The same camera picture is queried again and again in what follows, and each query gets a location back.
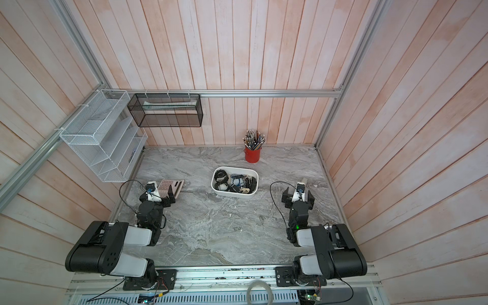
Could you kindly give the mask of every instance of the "marble tabletop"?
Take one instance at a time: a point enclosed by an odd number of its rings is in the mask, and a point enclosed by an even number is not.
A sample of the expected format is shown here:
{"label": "marble tabletop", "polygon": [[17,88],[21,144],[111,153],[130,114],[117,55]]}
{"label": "marble tabletop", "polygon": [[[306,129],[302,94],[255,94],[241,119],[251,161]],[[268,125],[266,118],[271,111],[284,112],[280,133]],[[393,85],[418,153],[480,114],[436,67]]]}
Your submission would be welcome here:
{"label": "marble tabletop", "polygon": [[[219,166],[258,172],[256,195],[251,200],[217,196],[210,181]],[[294,247],[286,239],[286,226],[269,193],[274,181],[295,185],[302,178],[308,179],[306,191],[309,189],[315,197],[309,225],[340,223],[314,147],[263,147],[261,159],[254,164],[245,161],[241,147],[148,148],[136,174],[138,181],[185,181],[176,203],[164,209],[167,225],[157,245],[126,246],[124,252],[151,258],[156,266],[286,264],[297,255],[313,254],[313,248]],[[286,187],[276,183],[272,193],[288,222],[289,209],[281,203]],[[126,201],[137,207],[142,193],[141,186],[133,183]],[[118,220],[136,223],[134,213],[126,206]]]}

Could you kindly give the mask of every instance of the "pencil holder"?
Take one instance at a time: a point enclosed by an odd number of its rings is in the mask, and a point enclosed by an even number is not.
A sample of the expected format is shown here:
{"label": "pencil holder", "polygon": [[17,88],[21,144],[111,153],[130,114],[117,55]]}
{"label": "pencil holder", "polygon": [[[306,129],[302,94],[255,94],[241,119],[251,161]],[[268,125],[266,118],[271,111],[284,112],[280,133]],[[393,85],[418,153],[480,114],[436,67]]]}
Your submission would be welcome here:
{"label": "pencil holder", "polygon": [[256,163],[257,161],[259,161],[259,157],[261,155],[261,149],[250,150],[249,148],[245,147],[244,153],[245,153],[246,161],[248,161],[249,163]]}

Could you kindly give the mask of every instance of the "white wire shelf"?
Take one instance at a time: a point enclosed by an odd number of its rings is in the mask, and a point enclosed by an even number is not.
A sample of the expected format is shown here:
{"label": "white wire shelf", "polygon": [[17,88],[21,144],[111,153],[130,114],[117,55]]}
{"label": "white wire shelf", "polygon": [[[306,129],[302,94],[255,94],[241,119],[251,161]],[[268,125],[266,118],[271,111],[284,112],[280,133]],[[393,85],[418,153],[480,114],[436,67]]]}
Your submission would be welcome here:
{"label": "white wire shelf", "polygon": [[127,181],[147,139],[146,133],[136,136],[132,117],[118,119],[128,102],[125,90],[101,90],[61,133],[103,182]]}

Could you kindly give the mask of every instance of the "pink wooden wall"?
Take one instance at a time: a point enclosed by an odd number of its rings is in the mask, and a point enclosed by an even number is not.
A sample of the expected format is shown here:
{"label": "pink wooden wall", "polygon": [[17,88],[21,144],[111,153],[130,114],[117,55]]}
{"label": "pink wooden wall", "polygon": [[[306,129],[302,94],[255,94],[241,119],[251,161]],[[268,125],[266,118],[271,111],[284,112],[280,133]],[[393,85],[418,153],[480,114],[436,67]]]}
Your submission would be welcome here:
{"label": "pink wooden wall", "polygon": [[[42,144],[98,81],[49,0],[0,1],[0,183]],[[119,185],[102,183],[63,144],[0,214],[3,304],[60,304],[64,260]]]}
{"label": "pink wooden wall", "polygon": [[[123,89],[331,89],[376,0],[66,0]],[[202,99],[201,128],[146,128],[149,145],[315,143],[329,98]]]}
{"label": "pink wooden wall", "polygon": [[321,147],[392,304],[488,304],[487,16],[393,1]]}

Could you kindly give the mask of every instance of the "black wire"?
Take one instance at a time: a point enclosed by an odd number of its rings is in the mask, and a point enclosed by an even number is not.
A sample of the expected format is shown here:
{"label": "black wire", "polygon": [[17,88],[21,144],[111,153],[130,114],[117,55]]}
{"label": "black wire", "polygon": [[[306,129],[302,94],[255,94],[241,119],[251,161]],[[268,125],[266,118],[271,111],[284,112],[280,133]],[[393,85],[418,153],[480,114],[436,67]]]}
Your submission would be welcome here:
{"label": "black wire", "polygon": [[91,301],[96,301],[96,300],[103,300],[103,299],[114,299],[114,300],[119,300],[123,303],[126,303],[127,305],[130,305],[129,303],[127,303],[126,301],[122,300],[122,299],[118,299],[118,298],[112,298],[112,297],[103,297],[103,298],[98,298],[98,299],[91,299],[91,300],[88,300],[86,302],[91,302]]}
{"label": "black wire", "polygon": [[164,225],[160,227],[160,229],[164,229],[166,227],[166,216],[164,214],[162,214],[162,216],[164,217]]}
{"label": "black wire", "polygon": [[124,280],[122,280],[122,282],[118,283],[117,285],[113,286],[112,288],[110,288],[110,289],[108,289],[108,290],[106,290],[106,291],[102,292],[102,293],[101,293],[101,294],[99,294],[98,296],[91,298],[91,299],[90,299],[90,300],[88,300],[87,302],[91,302],[91,301],[93,301],[95,298],[97,298],[97,297],[101,296],[101,295],[102,295],[102,294],[104,294],[104,293],[107,293],[107,292],[111,291],[112,289],[114,289],[114,288],[115,288],[115,287],[117,287],[118,285],[122,284],[123,282],[124,282]]}
{"label": "black wire", "polygon": [[136,211],[136,210],[134,210],[134,208],[133,208],[133,207],[131,207],[130,205],[128,205],[128,204],[127,204],[127,202],[125,202],[125,200],[122,198],[122,194],[121,194],[121,189],[122,189],[122,187],[124,186],[124,184],[126,184],[126,183],[127,183],[127,182],[129,182],[129,181],[135,181],[135,182],[139,183],[139,184],[142,186],[142,188],[144,188],[144,184],[142,184],[140,181],[137,181],[137,180],[135,180],[135,179],[130,179],[130,180],[127,180],[126,182],[122,183],[122,185],[121,185],[121,186],[120,186],[120,188],[119,188],[119,197],[121,198],[122,202],[123,202],[123,203],[124,203],[124,204],[125,204],[125,205],[126,205],[128,208],[130,208],[130,209],[132,210],[132,212],[134,212],[134,214],[137,214],[137,211]]}
{"label": "black wire", "polygon": [[288,182],[284,182],[284,181],[275,181],[275,182],[273,182],[272,184],[270,184],[270,185],[269,185],[269,194],[271,195],[271,200],[273,201],[273,204],[275,205],[275,207],[276,207],[276,209],[278,210],[278,212],[281,214],[281,218],[283,218],[283,222],[285,223],[285,226],[287,226],[286,221],[285,221],[285,217],[283,216],[283,213],[280,211],[280,209],[278,208],[278,206],[277,206],[277,205],[276,205],[276,203],[274,202],[274,199],[273,199],[273,193],[271,193],[271,186],[272,186],[273,184],[275,184],[275,183],[285,183],[285,184],[287,184],[287,185],[291,185],[291,184],[289,184]]}
{"label": "black wire", "polygon": [[315,305],[326,305],[326,304],[338,304],[338,303],[345,303],[349,300],[352,299],[352,297],[354,297],[354,289],[352,289],[351,285],[349,285],[348,282],[344,281],[343,279],[341,279],[340,277],[338,278],[338,280],[340,280],[341,282],[343,282],[344,284],[346,284],[347,286],[349,286],[349,288],[351,288],[351,296],[349,297],[349,299],[347,300],[344,300],[344,301],[339,301],[339,302],[327,302],[327,303],[316,303]]}

